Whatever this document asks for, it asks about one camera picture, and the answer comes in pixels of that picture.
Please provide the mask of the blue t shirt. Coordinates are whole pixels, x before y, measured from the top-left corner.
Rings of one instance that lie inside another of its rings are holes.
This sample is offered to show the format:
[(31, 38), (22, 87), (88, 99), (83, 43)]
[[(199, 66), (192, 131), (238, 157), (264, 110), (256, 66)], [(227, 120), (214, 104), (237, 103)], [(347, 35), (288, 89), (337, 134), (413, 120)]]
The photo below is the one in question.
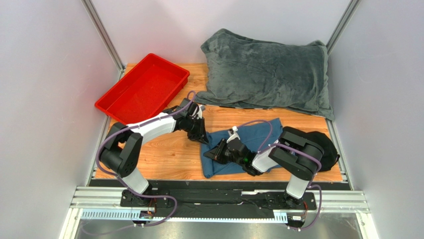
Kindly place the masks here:
[(205, 178), (246, 173), (261, 175), (252, 162), (258, 149), (273, 144), (283, 132), (279, 118), (269, 122), (206, 133), (209, 144), (201, 144), (201, 163)]

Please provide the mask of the grey plush pillow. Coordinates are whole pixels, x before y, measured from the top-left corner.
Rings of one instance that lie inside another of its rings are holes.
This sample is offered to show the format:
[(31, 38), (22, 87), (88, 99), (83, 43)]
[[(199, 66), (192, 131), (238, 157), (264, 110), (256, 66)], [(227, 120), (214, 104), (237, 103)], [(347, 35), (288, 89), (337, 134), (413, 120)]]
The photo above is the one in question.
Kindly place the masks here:
[(262, 41), (220, 29), (201, 50), (207, 60), (201, 104), (240, 109), (285, 108), (334, 120), (328, 90), (328, 51), (307, 45)]

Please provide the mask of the right aluminium frame post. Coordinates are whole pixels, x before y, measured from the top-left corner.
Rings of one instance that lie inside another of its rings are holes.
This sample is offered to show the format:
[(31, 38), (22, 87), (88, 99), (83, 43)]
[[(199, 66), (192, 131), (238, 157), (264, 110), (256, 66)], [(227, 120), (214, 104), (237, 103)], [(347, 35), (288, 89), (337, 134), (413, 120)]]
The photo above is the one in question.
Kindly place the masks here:
[(328, 43), (326, 45), (328, 55), (331, 54), (332, 50), (334, 49), (335, 45), (337, 44), (338, 39), (341, 37), (343, 31), (347, 27), (349, 21), (355, 14), (358, 6), (360, 5), (361, 0), (350, 0), (349, 4), (344, 11), (343, 15), (341, 16), (338, 24), (336, 25), (336, 28), (334, 29), (330, 39), (328, 40)]

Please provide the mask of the red plastic tray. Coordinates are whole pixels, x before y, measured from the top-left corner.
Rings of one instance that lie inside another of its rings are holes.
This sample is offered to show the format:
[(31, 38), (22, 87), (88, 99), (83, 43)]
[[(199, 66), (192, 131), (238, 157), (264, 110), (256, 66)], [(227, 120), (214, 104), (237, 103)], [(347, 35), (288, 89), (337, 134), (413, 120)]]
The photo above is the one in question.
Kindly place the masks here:
[(158, 115), (187, 84), (190, 72), (153, 53), (100, 97), (95, 107), (122, 124)]

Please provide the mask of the aluminium frame post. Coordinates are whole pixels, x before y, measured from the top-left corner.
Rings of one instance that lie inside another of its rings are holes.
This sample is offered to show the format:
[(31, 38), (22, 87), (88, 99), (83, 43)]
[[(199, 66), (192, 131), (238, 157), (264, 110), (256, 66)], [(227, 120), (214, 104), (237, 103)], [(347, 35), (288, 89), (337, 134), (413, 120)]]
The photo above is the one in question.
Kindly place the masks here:
[(108, 50), (113, 62), (115, 63), (117, 69), (123, 73), (125, 70), (125, 65), (120, 58), (101, 18), (98, 14), (98, 11), (93, 3), (92, 0), (81, 0), (82, 4), (84, 5), (89, 17), (91, 18), (97, 32), (99, 33), (106, 49)]
[(360, 5), (361, 0), (350, 0), (349, 4), (344, 11), (343, 15), (341, 16), (338, 24), (336, 25), (336, 28), (334, 29), (330, 39), (328, 40), (328, 43), (326, 45), (328, 55), (331, 54), (332, 50), (334, 49), (335, 45), (337, 44), (338, 39), (341, 37), (343, 31), (347, 27), (349, 21), (355, 14), (358, 6)]

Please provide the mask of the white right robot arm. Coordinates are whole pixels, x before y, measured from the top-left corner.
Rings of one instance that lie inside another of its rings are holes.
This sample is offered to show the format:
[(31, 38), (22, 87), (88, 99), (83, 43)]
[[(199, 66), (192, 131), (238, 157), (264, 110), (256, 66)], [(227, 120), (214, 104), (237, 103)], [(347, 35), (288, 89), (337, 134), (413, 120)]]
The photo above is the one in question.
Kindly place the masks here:
[(286, 204), (299, 205), (314, 176), (321, 169), (324, 149), (304, 137), (283, 131), (279, 138), (262, 151), (252, 151), (238, 134), (238, 128), (228, 130), (223, 138), (203, 155), (219, 164), (235, 163), (251, 176), (259, 176), (277, 165), (290, 172), (291, 177), (284, 192)]

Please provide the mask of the black baseball cap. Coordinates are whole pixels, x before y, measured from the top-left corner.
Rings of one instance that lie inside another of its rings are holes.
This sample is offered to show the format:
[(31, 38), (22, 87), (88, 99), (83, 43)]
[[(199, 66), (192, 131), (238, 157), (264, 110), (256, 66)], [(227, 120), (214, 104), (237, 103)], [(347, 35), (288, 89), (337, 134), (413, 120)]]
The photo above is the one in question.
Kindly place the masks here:
[(317, 143), (324, 149), (324, 154), (321, 158), (320, 172), (330, 171), (332, 167), (339, 161), (340, 155), (338, 154), (331, 139), (324, 133), (312, 131), (306, 133), (306, 139)]

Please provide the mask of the left aluminium frame post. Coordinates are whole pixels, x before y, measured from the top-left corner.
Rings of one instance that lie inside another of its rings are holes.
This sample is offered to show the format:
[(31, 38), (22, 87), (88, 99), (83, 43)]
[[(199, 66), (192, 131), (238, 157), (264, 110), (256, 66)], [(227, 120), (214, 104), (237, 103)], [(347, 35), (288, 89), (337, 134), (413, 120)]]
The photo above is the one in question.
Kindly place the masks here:
[(93, 3), (92, 0), (81, 0), (82, 4), (84, 5), (89, 17), (91, 18), (97, 32), (99, 33), (106, 49), (108, 50), (113, 62), (115, 63), (117, 69), (123, 73), (125, 70), (125, 65), (120, 58), (101, 18), (98, 14), (98, 11)]

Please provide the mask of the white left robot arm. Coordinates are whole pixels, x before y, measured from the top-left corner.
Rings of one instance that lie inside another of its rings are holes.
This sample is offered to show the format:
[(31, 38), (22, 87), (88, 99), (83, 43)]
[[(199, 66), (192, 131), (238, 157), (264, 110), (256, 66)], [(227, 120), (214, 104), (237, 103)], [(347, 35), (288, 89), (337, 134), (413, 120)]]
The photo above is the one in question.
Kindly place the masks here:
[(190, 141), (208, 144), (205, 107), (190, 100), (136, 124), (115, 123), (96, 153), (96, 165), (106, 174), (116, 177), (134, 196), (146, 200), (176, 199), (169, 195), (153, 195), (152, 186), (138, 169), (142, 146), (162, 135), (185, 131)]

